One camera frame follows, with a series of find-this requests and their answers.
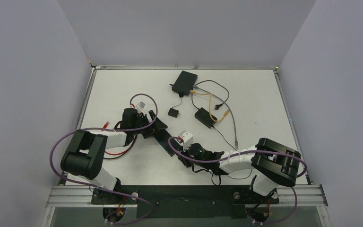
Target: gray cable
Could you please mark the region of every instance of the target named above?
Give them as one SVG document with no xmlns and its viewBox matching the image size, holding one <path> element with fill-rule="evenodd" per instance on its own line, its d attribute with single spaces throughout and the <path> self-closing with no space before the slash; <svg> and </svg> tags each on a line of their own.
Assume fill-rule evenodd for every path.
<svg viewBox="0 0 363 227">
<path fill-rule="evenodd" d="M 201 91 L 210 93 L 209 91 L 206 91 L 206 90 L 204 90 L 202 88 L 199 88 L 197 86 L 193 86 L 193 87 L 196 88 L 196 89 L 199 89 Z M 237 142 L 236 121 L 234 121 L 234 115 L 233 115 L 232 110 L 230 109 L 229 105 L 225 101 L 223 101 L 223 99 L 219 98 L 218 96 L 214 95 L 213 93 L 212 93 L 212 96 L 215 97 L 215 98 L 217 98 L 217 99 L 219 99 L 220 101 L 222 101 L 227 106 L 227 108 L 229 109 L 229 112 L 232 115 L 232 119 L 233 119 L 233 127 L 234 127 L 234 147 L 236 149 L 239 149 L 239 142 Z"/>
</svg>

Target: gray wall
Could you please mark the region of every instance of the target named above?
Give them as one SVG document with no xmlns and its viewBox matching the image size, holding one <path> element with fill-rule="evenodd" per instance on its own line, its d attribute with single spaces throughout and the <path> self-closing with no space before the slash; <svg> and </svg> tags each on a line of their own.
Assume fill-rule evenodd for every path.
<svg viewBox="0 0 363 227">
<path fill-rule="evenodd" d="M 280 78 L 334 226 L 363 227 L 363 1 L 317 0 Z"/>
<path fill-rule="evenodd" d="M 278 66 L 315 0 L 58 0 L 94 65 Z"/>
<path fill-rule="evenodd" d="M 75 128 L 90 72 L 55 0 L 0 0 L 0 227 L 41 223 L 58 182 L 49 152 Z"/>
</svg>

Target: yellow cable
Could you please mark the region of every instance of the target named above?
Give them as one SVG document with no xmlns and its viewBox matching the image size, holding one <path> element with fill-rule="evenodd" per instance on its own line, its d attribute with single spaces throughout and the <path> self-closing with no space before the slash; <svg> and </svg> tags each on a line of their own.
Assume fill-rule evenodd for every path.
<svg viewBox="0 0 363 227">
<path fill-rule="evenodd" d="M 229 110 L 226 110 L 226 112 L 223 114 L 223 117 L 220 120 L 215 120 L 212 117 L 212 113 L 211 113 L 211 100 L 212 100 L 212 93 L 198 93 L 196 91 L 191 90 L 191 93 L 197 94 L 197 95 L 202 95 L 202 96 L 207 96 L 210 95 L 209 97 L 209 117 L 214 121 L 214 122 L 221 122 L 223 121 L 223 119 L 229 114 Z"/>
</svg>

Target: table surface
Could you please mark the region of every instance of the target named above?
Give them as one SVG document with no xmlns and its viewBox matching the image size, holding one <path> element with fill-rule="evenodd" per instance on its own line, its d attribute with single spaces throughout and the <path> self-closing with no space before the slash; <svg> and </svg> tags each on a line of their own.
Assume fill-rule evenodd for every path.
<svg viewBox="0 0 363 227">
<path fill-rule="evenodd" d="M 239 149 L 249 148 L 259 138 L 267 137 L 288 147 L 297 149 L 290 123 L 271 70 L 186 70 L 198 75 L 197 83 L 211 79 L 226 87 L 230 92 L 227 103 L 233 111 Z M 191 103 L 191 97 L 182 98 L 182 104 L 176 109 L 178 118 L 168 116 L 169 108 L 180 103 L 177 93 L 172 92 L 173 84 L 181 70 L 98 70 L 92 86 L 81 128 L 102 127 L 107 121 L 108 128 L 113 128 L 121 120 L 124 108 L 130 98 L 137 93 L 152 96 L 158 104 L 158 118 L 168 125 L 168 132 L 177 136 L 183 130 L 194 135 L 194 142 L 200 143 L 211 151 L 229 151 L 231 147 L 215 129 L 208 129 L 195 119 L 197 109 Z M 212 82 L 205 82 L 199 87 L 225 98 L 227 92 Z M 194 103 L 199 108 L 208 109 L 208 96 L 194 95 Z M 154 104 L 144 96 L 136 97 L 134 104 L 143 101 L 145 111 L 155 110 Z M 212 106 L 220 103 L 212 99 Z M 221 118 L 227 110 L 222 106 L 212 111 Z M 216 128 L 234 145 L 233 121 L 229 114 L 215 124 Z M 112 148 L 108 152 L 119 153 L 125 148 Z M 211 185 L 211 174 L 193 173 L 174 155 L 170 157 L 154 138 L 144 139 L 139 136 L 135 146 L 123 157 L 104 160 L 103 168 L 118 177 L 123 185 Z M 230 174 L 234 178 L 244 178 L 251 170 L 241 170 Z M 244 180 L 235 180 L 222 176 L 222 185 L 250 184 L 258 173 L 253 170 Z M 78 176 L 69 175 L 70 179 L 84 181 Z M 305 176 L 297 179 L 297 184 L 308 184 Z"/>
</svg>

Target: white tabletop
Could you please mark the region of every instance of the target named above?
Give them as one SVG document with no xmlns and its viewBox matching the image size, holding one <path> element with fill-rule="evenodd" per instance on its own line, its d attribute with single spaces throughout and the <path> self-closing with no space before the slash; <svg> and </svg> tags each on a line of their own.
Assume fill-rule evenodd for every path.
<svg viewBox="0 0 363 227">
<path fill-rule="evenodd" d="M 227 101 L 233 111 L 237 124 L 239 149 L 257 144 L 258 139 L 267 137 L 290 148 L 297 149 L 282 97 L 271 70 L 187 70 L 197 74 L 197 83 L 212 79 L 230 91 Z M 98 70 L 86 107 L 82 128 L 102 127 L 107 121 L 108 128 L 113 128 L 121 120 L 123 109 L 129 105 L 130 98 L 136 93 L 152 96 L 158 104 L 158 118 L 168 125 L 168 132 L 177 136 L 183 130 L 194 135 L 194 142 L 200 143 L 206 150 L 226 151 L 231 147 L 214 129 L 208 129 L 195 119 L 197 109 L 191 103 L 191 97 L 182 98 L 182 105 L 176 107 L 181 113 L 178 118 L 168 116 L 169 108 L 180 103 L 178 94 L 172 92 L 169 84 L 175 82 L 181 70 Z M 220 86 L 205 82 L 199 87 L 213 94 L 226 98 L 227 92 Z M 194 95 L 198 107 L 208 109 L 208 96 Z M 136 97 L 134 104 L 143 101 L 145 110 L 155 110 L 153 103 L 143 96 Z M 212 99 L 212 106 L 220 103 Z M 212 111 L 218 119 L 227 110 Z M 225 138 L 234 145 L 233 121 L 229 114 L 215 124 Z M 112 148 L 108 152 L 119 153 L 125 148 Z M 139 136 L 135 146 L 123 157 L 104 160 L 103 168 L 118 177 L 123 185 L 211 185 L 211 174 L 193 173 L 174 155 L 170 157 L 154 138 L 144 139 Z M 242 178 L 250 170 L 231 173 L 230 176 Z M 234 180 L 222 176 L 222 185 L 250 184 L 252 175 L 245 180 Z M 70 179 L 84 181 L 80 177 L 69 175 Z M 307 184 L 305 176 L 297 179 L 297 184 Z"/>
</svg>

